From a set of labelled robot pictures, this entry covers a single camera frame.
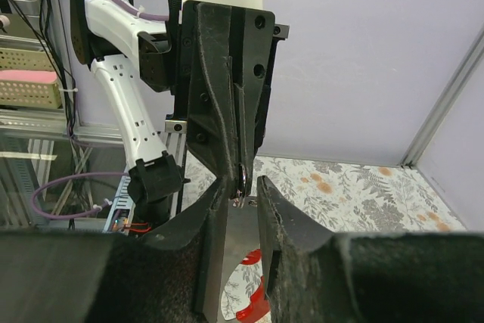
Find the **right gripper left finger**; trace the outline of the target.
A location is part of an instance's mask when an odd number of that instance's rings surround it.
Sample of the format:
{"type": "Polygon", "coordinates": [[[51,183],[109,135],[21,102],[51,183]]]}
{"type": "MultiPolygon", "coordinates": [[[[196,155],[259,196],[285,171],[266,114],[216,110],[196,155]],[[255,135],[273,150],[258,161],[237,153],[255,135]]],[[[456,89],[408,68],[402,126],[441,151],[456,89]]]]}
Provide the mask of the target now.
{"type": "Polygon", "coordinates": [[[214,322],[228,183],[140,238],[3,231],[3,322],[214,322]]]}

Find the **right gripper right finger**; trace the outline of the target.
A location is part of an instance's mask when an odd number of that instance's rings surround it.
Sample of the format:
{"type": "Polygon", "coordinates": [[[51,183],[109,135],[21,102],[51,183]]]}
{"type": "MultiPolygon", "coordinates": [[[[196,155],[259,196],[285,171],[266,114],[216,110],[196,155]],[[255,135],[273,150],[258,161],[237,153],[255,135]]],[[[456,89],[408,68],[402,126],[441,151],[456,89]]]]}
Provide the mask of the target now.
{"type": "Polygon", "coordinates": [[[333,232],[257,181],[275,322],[481,322],[480,232],[333,232]]]}

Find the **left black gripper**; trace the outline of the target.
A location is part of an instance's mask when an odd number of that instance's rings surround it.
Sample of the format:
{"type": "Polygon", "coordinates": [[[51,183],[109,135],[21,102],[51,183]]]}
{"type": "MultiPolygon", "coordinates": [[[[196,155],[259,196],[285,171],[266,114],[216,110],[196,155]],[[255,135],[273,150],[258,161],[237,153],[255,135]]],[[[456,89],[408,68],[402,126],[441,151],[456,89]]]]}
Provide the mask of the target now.
{"type": "Polygon", "coordinates": [[[174,114],[188,121],[188,150],[228,196],[249,194],[262,146],[278,43],[289,26],[271,11],[188,2],[171,22],[174,114]]]}

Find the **metal key holder red handle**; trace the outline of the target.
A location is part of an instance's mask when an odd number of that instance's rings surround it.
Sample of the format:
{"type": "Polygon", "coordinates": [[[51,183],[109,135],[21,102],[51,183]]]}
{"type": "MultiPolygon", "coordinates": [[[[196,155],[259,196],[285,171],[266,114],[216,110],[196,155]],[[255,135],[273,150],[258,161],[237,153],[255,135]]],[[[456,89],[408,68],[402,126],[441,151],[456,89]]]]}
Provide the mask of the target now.
{"type": "Polygon", "coordinates": [[[269,322],[264,293],[256,195],[245,189],[228,203],[217,322],[269,322]]]}

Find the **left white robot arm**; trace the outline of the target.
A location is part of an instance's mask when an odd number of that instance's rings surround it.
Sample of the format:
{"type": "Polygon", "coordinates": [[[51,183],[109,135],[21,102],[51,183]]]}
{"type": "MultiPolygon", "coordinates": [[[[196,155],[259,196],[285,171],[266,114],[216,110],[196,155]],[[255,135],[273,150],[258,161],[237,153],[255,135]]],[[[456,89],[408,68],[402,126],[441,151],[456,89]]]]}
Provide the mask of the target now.
{"type": "Polygon", "coordinates": [[[78,61],[116,114],[135,217],[160,225],[185,183],[139,88],[170,92],[186,147],[228,190],[248,196],[263,143],[278,43],[289,35],[270,11],[189,1],[180,20],[143,15],[132,0],[70,0],[78,61]]]}

